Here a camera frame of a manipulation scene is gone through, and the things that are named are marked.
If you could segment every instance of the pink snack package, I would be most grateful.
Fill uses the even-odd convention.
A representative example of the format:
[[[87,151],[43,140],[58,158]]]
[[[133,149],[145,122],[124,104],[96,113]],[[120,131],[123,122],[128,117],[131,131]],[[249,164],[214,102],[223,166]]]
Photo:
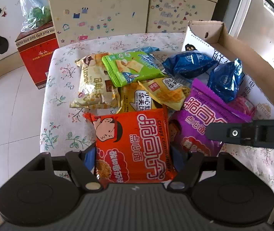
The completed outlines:
[[[228,103],[228,105],[236,109],[248,116],[253,117],[256,111],[256,108],[253,106],[253,104],[244,98],[243,96],[237,95],[235,99]]]
[[[169,120],[170,142],[184,151],[200,151],[205,156],[215,157],[223,143],[210,141],[205,136],[205,128],[212,122],[250,122],[247,116],[228,106],[210,88],[194,79],[190,95],[180,111]]]

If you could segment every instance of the floral tablecloth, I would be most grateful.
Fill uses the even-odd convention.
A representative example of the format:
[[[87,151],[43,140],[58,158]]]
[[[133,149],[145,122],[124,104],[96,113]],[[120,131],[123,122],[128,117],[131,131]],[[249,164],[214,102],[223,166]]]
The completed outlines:
[[[184,33],[149,33],[113,36],[74,43],[55,50],[50,63],[42,112],[41,152],[63,156],[71,150],[85,150],[95,140],[94,128],[82,116],[82,109],[70,108],[78,94],[81,69],[75,60],[99,52],[119,53],[132,48],[155,46],[154,55],[160,61],[181,51]],[[116,108],[99,114],[115,113]],[[225,145],[223,150],[232,154],[253,171],[274,191],[274,150]],[[274,210],[269,219],[274,220]]]

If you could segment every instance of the cardboard box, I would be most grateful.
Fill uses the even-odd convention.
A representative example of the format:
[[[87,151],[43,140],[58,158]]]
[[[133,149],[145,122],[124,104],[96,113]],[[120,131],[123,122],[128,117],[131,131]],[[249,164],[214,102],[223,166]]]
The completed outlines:
[[[252,48],[230,36],[223,22],[190,21],[182,51],[189,45],[219,63],[239,58],[245,73],[239,94],[256,107],[255,119],[274,119],[274,69]],[[210,70],[198,78],[206,83],[209,74]]]
[[[33,82],[38,89],[44,88],[53,52],[59,48],[53,23],[21,32],[15,44]]]

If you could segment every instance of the red box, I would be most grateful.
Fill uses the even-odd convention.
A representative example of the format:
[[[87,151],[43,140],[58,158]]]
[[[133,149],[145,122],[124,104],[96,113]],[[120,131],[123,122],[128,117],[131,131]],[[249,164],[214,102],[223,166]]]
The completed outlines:
[[[53,23],[21,32],[15,44],[33,82],[38,89],[44,88],[51,57],[54,50],[59,48]]]

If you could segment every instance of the yellow snack package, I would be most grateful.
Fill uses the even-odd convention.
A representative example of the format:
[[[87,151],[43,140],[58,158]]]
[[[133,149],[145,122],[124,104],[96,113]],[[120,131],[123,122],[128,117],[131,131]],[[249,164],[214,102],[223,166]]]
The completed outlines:
[[[102,63],[109,53],[88,55],[75,63],[82,66],[78,97],[70,103],[71,108],[87,107],[102,109],[120,106],[120,95]]]
[[[120,88],[121,108],[118,113],[156,109],[154,100],[138,82]]]
[[[184,87],[170,77],[157,78],[145,83],[139,83],[149,93],[150,97],[160,104],[165,104],[174,110],[180,110],[190,89]]]

